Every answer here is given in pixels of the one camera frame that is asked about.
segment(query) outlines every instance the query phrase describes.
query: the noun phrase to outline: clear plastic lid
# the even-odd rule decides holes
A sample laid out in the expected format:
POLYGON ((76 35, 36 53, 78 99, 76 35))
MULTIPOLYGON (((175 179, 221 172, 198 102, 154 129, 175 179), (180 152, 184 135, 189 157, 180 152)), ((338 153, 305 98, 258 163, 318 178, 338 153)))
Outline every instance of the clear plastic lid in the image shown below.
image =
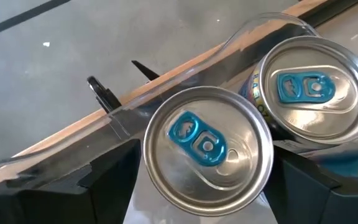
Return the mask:
POLYGON ((296 17, 259 14, 246 21, 228 41, 206 52, 204 60, 139 94, 112 113, 51 146, 0 160, 0 182, 46 177, 46 181, 56 180, 129 139, 142 139, 154 111, 170 96, 201 85, 237 91, 255 63, 273 46, 298 35, 318 34, 296 17))

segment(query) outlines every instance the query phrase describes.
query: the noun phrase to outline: gray concrete floor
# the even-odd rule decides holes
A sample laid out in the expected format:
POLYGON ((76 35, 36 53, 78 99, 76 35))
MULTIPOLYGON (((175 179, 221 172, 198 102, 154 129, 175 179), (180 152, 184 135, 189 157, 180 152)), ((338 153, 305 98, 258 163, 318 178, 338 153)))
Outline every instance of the gray concrete floor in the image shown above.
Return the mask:
MULTIPOLYGON (((0 0, 0 22, 46 0, 0 0)), ((72 0, 0 32, 0 158, 99 108, 94 75, 121 96, 297 0, 72 0)))

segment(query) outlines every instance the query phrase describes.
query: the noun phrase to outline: drink can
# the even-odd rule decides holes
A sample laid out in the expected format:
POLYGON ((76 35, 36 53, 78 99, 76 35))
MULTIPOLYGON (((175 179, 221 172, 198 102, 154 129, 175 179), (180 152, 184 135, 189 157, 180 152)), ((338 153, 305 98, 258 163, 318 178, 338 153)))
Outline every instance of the drink can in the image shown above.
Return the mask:
POLYGON ((262 115, 240 95, 211 86, 165 101, 147 126, 143 150, 157 190, 178 208, 206 217, 250 204, 273 164, 262 115))
POLYGON ((285 137, 275 145, 306 157, 358 154, 358 56, 345 47, 312 36, 284 40, 239 93, 285 137))

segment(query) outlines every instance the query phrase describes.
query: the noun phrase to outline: can lid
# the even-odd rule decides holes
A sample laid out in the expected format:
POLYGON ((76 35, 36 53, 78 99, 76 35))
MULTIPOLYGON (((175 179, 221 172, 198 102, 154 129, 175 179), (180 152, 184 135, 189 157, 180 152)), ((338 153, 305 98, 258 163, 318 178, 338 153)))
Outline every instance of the can lid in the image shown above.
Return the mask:
POLYGON ((153 115, 144 158, 158 191, 201 216, 240 210, 262 191, 273 144, 262 115, 240 95, 218 87, 173 95, 153 115))
POLYGON ((312 36, 276 45, 260 68, 261 97, 274 120, 322 144, 358 138, 358 57, 312 36))

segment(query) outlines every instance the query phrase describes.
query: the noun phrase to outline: blue pull tab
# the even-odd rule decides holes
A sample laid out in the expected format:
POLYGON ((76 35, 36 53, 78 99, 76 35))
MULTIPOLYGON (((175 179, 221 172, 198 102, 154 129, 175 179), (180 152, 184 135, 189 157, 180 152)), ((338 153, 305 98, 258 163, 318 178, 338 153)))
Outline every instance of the blue pull tab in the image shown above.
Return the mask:
POLYGON ((192 112, 184 112, 169 129, 168 135, 202 166, 216 166, 226 158, 224 136, 192 112))
POLYGON ((323 72, 282 73, 277 90, 281 103, 325 103, 334 97, 335 84, 323 72))

